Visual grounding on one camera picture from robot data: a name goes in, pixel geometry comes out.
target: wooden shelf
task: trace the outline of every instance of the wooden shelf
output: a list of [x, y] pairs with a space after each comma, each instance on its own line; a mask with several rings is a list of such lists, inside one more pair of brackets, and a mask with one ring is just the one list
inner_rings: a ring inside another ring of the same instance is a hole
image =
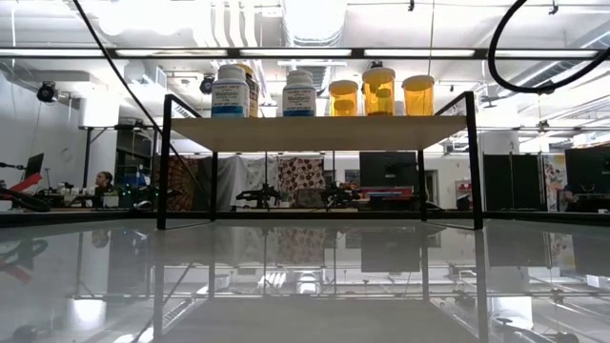
[[464, 116], [172, 120], [173, 131], [218, 152], [413, 151], [464, 128]]

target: fluorescent light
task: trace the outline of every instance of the fluorescent light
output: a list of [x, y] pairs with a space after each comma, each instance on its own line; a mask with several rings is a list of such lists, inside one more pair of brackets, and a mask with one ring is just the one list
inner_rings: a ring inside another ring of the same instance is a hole
[[474, 50], [470, 49], [367, 49], [366, 57], [472, 57]]
[[496, 57], [513, 58], [585, 58], [593, 57], [596, 50], [498, 50]]
[[226, 57], [227, 51], [211, 49], [120, 49], [116, 51], [116, 54], [121, 57]]
[[279, 67], [347, 67], [347, 62], [340, 61], [277, 61]]
[[0, 56], [19, 57], [104, 57], [99, 49], [0, 49]]
[[350, 56], [350, 49], [242, 49], [242, 56], [292, 56], [292, 57], [345, 57]]

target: white supplement bottle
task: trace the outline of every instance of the white supplement bottle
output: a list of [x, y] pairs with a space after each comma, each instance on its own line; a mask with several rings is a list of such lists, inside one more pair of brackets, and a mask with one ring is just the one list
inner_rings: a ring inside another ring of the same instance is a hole
[[212, 84], [212, 118], [245, 118], [250, 108], [246, 71], [238, 65], [220, 66]]
[[288, 73], [282, 98], [283, 116], [315, 116], [314, 77], [308, 71]]

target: security camera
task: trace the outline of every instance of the security camera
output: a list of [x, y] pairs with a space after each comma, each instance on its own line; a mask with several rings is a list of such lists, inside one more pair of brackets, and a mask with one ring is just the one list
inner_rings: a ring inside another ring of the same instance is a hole
[[212, 83], [214, 82], [213, 74], [205, 74], [203, 75], [203, 81], [201, 81], [201, 85], [199, 85], [199, 90], [204, 94], [212, 94]]
[[55, 88], [55, 83], [52, 81], [45, 81], [42, 83], [42, 86], [38, 89], [38, 93], [36, 97], [38, 100], [44, 102], [45, 104], [52, 104], [57, 101], [57, 97], [59, 96], [59, 91]]

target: wall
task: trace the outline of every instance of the wall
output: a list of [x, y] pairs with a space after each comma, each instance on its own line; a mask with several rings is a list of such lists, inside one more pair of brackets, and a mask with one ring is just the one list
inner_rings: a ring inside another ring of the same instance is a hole
[[[13, 85], [4, 74], [0, 74], [0, 109], [0, 161], [26, 165], [30, 156], [45, 154], [44, 179], [31, 191], [48, 186], [45, 168], [50, 169], [53, 187], [63, 181], [82, 183], [86, 134], [78, 129], [79, 111], [70, 112], [60, 103], [43, 104], [34, 92]], [[0, 179], [8, 187], [21, 176], [21, 171], [0, 169]]]
[[[443, 209], [456, 207], [456, 181], [470, 179], [468, 156], [430, 156], [424, 160], [426, 171], [437, 171], [438, 205]], [[324, 159], [324, 170], [333, 169], [333, 157]], [[345, 170], [359, 170], [359, 158], [354, 156], [335, 157], [336, 180], [345, 181]]]

